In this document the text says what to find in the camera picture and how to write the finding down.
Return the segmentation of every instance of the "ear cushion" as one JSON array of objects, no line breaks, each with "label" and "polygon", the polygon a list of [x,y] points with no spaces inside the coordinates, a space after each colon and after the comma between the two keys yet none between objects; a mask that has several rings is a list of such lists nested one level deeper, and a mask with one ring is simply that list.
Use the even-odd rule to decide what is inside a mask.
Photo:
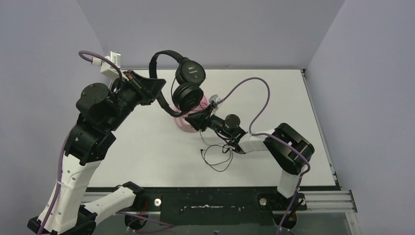
[{"label": "ear cushion", "polygon": [[203,98],[203,91],[199,86],[186,82],[178,86],[173,93],[173,103],[183,112],[196,108]]}]

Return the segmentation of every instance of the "headphones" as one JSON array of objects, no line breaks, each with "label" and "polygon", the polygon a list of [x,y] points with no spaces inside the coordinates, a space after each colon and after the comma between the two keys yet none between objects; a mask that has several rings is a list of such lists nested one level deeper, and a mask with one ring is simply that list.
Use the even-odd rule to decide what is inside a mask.
[{"label": "headphones", "polygon": [[180,84],[173,93],[174,105],[181,112],[175,112],[167,103],[162,92],[157,96],[160,106],[172,117],[178,118],[196,108],[203,98],[201,83],[206,79],[205,69],[197,62],[183,57],[172,50],[159,51],[153,55],[148,66],[150,78],[157,78],[157,58],[159,55],[168,55],[179,63],[175,79]]}]

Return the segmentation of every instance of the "wall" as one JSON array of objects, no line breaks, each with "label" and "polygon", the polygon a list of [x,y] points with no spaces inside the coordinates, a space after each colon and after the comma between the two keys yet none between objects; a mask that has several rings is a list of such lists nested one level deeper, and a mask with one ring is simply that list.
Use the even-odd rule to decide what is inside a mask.
[{"label": "wall", "polygon": [[[344,0],[78,0],[104,50],[146,68],[172,49],[205,68],[305,68]],[[162,68],[176,66],[160,57]]]},{"label": "wall", "polygon": [[103,53],[75,1],[0,3],[0,234],[33,234],[56,182],[82,89],[104,81],[77,55]]},{"label": "wall", "polygon": [[346,0],[306,76],[365,235],[414,234],[415,1]]}]

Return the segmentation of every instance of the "white table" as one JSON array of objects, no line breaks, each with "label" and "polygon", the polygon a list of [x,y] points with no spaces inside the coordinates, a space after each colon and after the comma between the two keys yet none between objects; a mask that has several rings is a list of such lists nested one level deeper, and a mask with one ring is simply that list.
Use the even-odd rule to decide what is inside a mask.
[{"label": "white table", "polygon": [[[137,70],[147,76],[148,71]],[[159,78],[167,80],[163,94],[171,103],[170,86],[174,70],[158,71]],[[265,79],[271,88],[268,108],[253,125],[253,131],[265,131],[286,122],[308,139],[315,148],[302,186],[333,186],[332,172],[323,141],[299,70],[207,70],[207,79],[201,85],[209,98],[213,94],[224,97],[239,81],[257,76]],[[236,114],[241,127],[249,123],[264,105],[266,87],[260,81],[249,81],[240,86],[224,102],[217,116]],[[203,133],[209,143],[220,139],[212,132]],[[225,172],[216,172],[202,160],[200,149],[206,149],[199,133],[181,131],[173,118],[157,102],[138,106],[115,132],[117,140],[105,160],[93,175],[90,187],[114,187],[133,181],[141,187],[249,187],[277,186],[281,168],[269,152],[234,154]],[[211,149],[208,161],[220,162],[227,155]]]}]

